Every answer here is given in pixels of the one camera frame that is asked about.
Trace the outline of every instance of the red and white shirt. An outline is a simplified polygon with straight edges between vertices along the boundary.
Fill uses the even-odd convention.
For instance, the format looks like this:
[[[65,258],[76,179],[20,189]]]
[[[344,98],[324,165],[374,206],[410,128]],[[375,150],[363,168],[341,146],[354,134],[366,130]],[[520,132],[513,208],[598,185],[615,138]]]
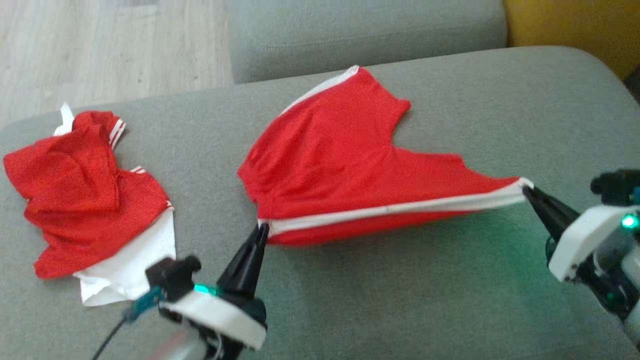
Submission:
[[[4,157],[9,180],[28,200],[24,216],[48,244],[35,273],[81,278],[88,306],[136,299],[148,291],[146,267],[175,257],[173,206],[144,169],[117,167],[120,118],[86,111],[74,119],[67,105],[61,112],[54,136]]]
[[[457,154],[392,143],[410,108],[351,67],[311,89],[263,132],[238,170],[270,243],[310,245],[524,200],[519,177],[467,168]]]

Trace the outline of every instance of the blue component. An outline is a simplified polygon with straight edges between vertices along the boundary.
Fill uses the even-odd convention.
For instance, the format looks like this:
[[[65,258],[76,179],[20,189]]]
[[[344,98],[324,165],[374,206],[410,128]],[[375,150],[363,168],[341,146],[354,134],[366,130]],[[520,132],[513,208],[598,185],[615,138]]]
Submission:
[[[142,313],[156,307],[160,301],[164,300],[164,293],[160,286],[154,286],[148,293],[139,297],[131,304],[129,309],[124,311],[124,317],[128,323],[136,321]]]

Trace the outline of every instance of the gray couch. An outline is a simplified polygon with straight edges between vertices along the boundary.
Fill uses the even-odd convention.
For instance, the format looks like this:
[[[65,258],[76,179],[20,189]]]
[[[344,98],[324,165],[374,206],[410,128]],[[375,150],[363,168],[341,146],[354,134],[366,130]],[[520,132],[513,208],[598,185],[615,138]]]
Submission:
[[[234,81],[504,47],[501,0],[228,2]]]
[[[394,133],[398,146],[460,153],[475,170],[528,177],[580,210],[597,203],[594,175],[638,166],[640,108],[581,51],[497,49],[369,70],[412,102]],[[252,76],[287,75],[259,73]],[[255,207],[235,175],[248,149],[293,99],[330,76],[95,107],[127,121],[118,163],[143,165],[164,186],[176,208],[178,255],[202,259],[199,281],[217,278],[254,226]],[[51,113],[4,128],[0,152],[50,135],[59,122]],[[87,309],[75,279],[37,279],[31,263],[44,243],[6,176],[0,201],[0,359],[89,359],[125,304]],[[268,337],[243,358],[639,358],[587,289],[551,276],[546,237],[522,204],[322,246],[270,247],[257,290]],[[144,315],[103,357],[144,359],[174,330]]]

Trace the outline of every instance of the robotic arm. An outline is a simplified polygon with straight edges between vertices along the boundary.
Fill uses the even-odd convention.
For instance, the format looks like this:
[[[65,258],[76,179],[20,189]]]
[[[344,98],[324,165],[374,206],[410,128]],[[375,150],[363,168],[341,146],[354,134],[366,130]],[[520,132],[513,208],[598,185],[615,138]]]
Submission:
[[[147,269],[151,291],[128,312],[133,321],[158,306],[183,325],[150,360],[235,360],[248,347],[260,350],[266,337],[266,308],[255,297],[269,226],[253,230],[215,286],[191,279],[201,268],[195,256],[165,258]]]
[[[582,214],[538,188],[523,193],[550,234],[545,253],[552,274],[588,286],[640,345],[640,170],[602,174],[591,190],[603,205]],[[626,231],[616,232],[620,227]],[[215,286],[193,282],[201,267],[195,256],[147,269],[152,289],[125,319],[158,306],[163,317],[183,324],[150,360],[236,360],[244,348],[260,350],[266,309],[255,289],[268,232],[267,224],[253,230]]]
[[[588,286],[638,346],[640,170],[602,174],[591,190],[603,204],[582,214],[537,188],[523,192],[550,234],[545,252],[551,273],[559,281]]]

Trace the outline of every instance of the green led light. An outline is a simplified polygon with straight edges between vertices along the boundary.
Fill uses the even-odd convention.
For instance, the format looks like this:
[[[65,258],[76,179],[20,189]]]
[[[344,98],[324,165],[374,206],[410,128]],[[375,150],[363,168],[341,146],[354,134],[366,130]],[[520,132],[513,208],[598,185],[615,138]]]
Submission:
[[[207,286],[205,284],[195,284],[193,289],[199,293],[211,294],[213,296],[222,295],[222,292],[218,288]]]
[[[620,221],[620,223],[625,229],[633,229],[637,227],[638,224],[640,224],[640,220],[638,220],[638,218],[634,215],[627,214],[622,218],[622,221]]]

